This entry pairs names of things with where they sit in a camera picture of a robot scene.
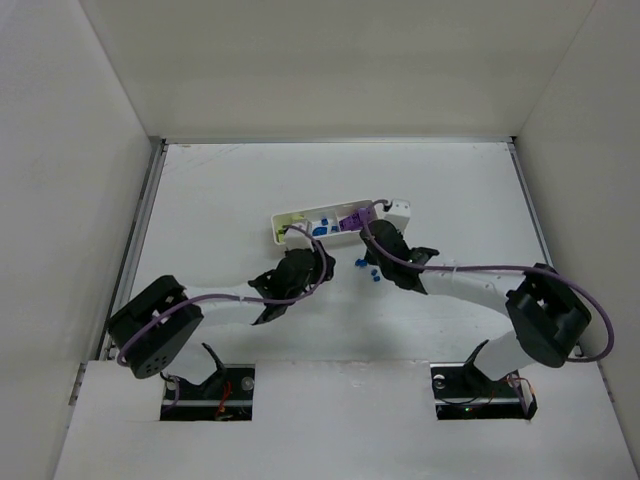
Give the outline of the purple lego plate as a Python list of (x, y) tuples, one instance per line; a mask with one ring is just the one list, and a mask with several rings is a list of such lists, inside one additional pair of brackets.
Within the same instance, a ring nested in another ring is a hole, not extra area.
[(358, 231), (362, 229), (362, 220), (359, 213), (355, 212), (341, 219), (338, 225), (341, 232)]

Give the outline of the purple rounded lego brick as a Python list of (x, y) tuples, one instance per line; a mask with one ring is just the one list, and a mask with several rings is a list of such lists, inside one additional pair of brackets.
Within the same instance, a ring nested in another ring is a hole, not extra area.
[(378, 219), (374, 206), (362, 207), (357, 210), (357, 215), (362, 223), (369, 223)]

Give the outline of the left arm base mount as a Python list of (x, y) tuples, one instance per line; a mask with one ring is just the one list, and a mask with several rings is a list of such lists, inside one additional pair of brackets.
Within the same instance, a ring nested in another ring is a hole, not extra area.
[(215, 364), (200, 384), (161, 373), (165, 381), (161, 421), (245, 422), (253, 417), (256, 369), (254, 365), (225, 364), (213, 348), (202, 343)]

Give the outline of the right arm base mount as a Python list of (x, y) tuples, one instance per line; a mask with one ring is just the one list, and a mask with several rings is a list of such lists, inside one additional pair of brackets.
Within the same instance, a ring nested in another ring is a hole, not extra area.
[(518, 370), (500, 380), (490, 380), (473, 364), (487, 343), (485, 340), (478, 345), (464, 363), (430, 365), (438, 420), (531, 421), (538, 412), (535, 391)]

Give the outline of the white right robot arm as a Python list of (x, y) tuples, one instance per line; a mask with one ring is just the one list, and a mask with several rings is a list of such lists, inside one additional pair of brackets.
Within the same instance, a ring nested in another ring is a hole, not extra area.
[(510, 331), (481, 342), (461, 368), (475, 395), (531, 364), (562, 367), (591, 321), (584, 303), (547, 265), (518, 274), (466, 270), (436, 249), (408, 247), (387, 220), (368, 223), (360, 237), (367, 259), (400, 289), (479, 305), (510, 321)]

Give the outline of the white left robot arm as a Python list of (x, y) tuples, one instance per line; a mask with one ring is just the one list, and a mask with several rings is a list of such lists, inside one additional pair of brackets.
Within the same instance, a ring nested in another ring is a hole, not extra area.
[(227, 289), (187, 287), (173, 275), (160, 276), (108, 320), (116, 362), (137, 379), (160, 375), (201, 324), (270, 323), (330, 281), (335, 264), (318, 245), (289, 250), (275, 268)]

